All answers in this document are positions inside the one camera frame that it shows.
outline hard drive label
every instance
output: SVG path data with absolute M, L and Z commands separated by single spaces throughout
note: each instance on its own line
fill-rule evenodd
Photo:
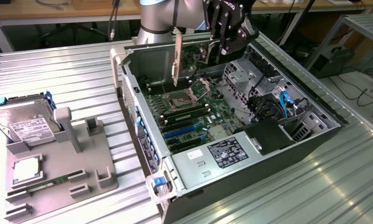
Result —
M 26 143 L 55 136 L 44 118 L 10 124 L 10 127 Z
M 250 158 L 235 137 L 208 146 L 220 168 L 226 168 Z

